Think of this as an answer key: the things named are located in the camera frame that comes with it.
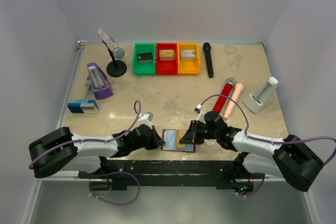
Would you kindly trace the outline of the red leather card holder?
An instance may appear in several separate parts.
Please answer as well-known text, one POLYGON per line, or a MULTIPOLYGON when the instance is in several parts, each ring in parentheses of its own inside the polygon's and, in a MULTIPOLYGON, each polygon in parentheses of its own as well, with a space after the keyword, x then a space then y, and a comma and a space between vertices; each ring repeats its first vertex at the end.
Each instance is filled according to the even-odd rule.
POLYGON ((164 129, 162 131, 162 137, 165 144, 161 147, 161 150, 168 152, 195 153, 195 145, 180 143, 180 140, 185 135, 185 133, 186 131, 183 129, 164 129))

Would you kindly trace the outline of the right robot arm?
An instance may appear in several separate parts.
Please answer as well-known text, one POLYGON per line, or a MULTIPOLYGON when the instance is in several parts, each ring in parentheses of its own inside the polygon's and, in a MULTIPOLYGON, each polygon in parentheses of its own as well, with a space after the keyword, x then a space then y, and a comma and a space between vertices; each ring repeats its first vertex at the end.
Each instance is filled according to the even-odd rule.
POLYGON ((222 148, 239 152, 234 172, 240 178, 260 173, 283 178, 299 191, 308 191, 324 167, 323 161, 305 144, 294 144, 297 137, 267 138, 258 141, 247 137, 242 129, 228 126, 216 111, 204 114, 203 120, 193 120, 181 144, 203 144, 215 140, 222 148))

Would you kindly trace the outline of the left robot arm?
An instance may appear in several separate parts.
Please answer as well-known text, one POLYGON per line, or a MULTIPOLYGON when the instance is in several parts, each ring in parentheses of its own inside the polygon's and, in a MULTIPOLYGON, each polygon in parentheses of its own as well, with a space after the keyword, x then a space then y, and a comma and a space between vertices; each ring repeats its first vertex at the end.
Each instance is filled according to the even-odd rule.
POLYGON ((103 178, 109 171, 105 159, 164 145, 155 127, 145 124, 106 137, 81 136, 71 133, 69 127, 61 127, 29 145, 28 168, 34 171, 36 178, 46 178, 62 170, 77 170, 103 178))

